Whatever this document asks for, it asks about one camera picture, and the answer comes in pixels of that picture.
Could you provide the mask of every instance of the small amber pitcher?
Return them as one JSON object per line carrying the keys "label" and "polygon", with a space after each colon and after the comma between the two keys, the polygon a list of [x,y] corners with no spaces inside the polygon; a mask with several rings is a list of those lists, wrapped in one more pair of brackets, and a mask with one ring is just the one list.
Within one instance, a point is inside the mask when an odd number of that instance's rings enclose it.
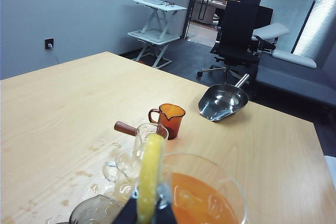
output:
{"label": "small amber pitcher", "polygon": [[[152,112],[159,114],[158,122],[152,119]],[[184,115],[185,110],[180,106],[164,103],[160,105],[159,109],[151,109],[148,113],[148,119],[151,123],[161,123],[168,130],[168,139],[171,140],[177,137]]]}

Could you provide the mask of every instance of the white standing desk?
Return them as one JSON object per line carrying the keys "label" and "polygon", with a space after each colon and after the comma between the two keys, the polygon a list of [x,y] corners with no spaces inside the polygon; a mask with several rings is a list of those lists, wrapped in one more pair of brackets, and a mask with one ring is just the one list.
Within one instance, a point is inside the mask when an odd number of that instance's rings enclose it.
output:
{"label": "white standing desk", "polygon": [[[132,31],[127,33],[129,36],[132,36],[143,42],[143,48],[140,51],[139,55],[134,58],[135,61],[139,61],[143,56],[146,55],[154,55],[156,56],[156,61],[152,65],[154,68],[162,68],[172,61],[166,58],[163,58],[163,54],[169,46],[169,42],[179,39],[179,35],[169,34],[169,26],[172,23],[172,20],[179,10],[186,10],[183,6],[170,6],[170,5],[158,5],[154,3],[147,2],[145,0],[133,0],[137,4],[142,4],[147,8],[152,9],[152,14],[149,16],[146,24],[143,26],[141,30]],[[159,17],[158,11],[161,11],[163,18]],[[172,16],[168,17],[167,12],[172,12]],[[151,21],[156,19],[159,28],[149,28]],[[160,53],[157,54],[153,49],[153,45],[163,46],[160,48]],[[147,49],[151,49],[152,52],[148,54],[144,54]],[[165,63],[158,66],[160,60],[164,60]]]}

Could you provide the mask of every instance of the glass mug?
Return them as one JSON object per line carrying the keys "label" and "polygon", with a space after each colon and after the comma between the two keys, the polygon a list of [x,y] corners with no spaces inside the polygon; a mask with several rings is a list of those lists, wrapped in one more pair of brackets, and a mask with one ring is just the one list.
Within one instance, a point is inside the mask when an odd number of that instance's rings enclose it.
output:
{"label": "glass mug", "polygon": [[107,162],[103,167],[104,177],[114,182],[113,197],[123,205],[134,191],[133,185],[140,172],[144,144],[153,133],[163,136],[164,148],[168,139],[167,129],[162,124],[144,123],[136,129],[134,148],[119,153],[114,162]]}
{"label": "glass mug", "polygon": [[[152,112],[159,114],[159,120],[156,122],[152,119]],[[151,123],[160,123],[169,132],[168,139],[174,139],[179,133],[182,117],[185,115],[185,110],[180,106],[170,103],[160,105],[159,109],[151,109],[148,113],[148,119]]]}

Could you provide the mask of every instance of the chair backrest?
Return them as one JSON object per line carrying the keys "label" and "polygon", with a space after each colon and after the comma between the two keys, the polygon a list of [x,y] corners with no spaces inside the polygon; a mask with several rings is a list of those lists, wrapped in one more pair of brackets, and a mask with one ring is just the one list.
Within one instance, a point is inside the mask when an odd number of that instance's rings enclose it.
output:
{"label": "chair backrest", "polygon": [[248,49],[257,13],[258,5],[228,1],[222,21],[220,45],[229,45]]}
{"label": "chair backrest", "polygon": [[254,29],[270,25],[272,20],[272,14],[273,9],[259,6]]}

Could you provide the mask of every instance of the chair base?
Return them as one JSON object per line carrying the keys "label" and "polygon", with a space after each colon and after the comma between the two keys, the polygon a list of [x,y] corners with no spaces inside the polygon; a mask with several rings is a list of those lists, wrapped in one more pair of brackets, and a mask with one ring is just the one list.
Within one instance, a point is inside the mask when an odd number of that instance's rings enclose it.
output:
{"label": "chair base", "polygon": [[201,71],[197,72],[197,76],[198,77],[202,77],[204,72],[215,72],[215,71],[221,71],[223,70],[224,73],[226,73],[225,75],[225,83],[227,80],[227,76],[230,73],[233,77],[237,78],[238,80],[240,80],[242,78],[242,76],[240,76],[239,74],[237,74],[235,71],[230,69],[230,66],[228,67],[220,67],[220,66],[216,66],[216,65],[211,65],[210,68],[208,69],[202,69]]}

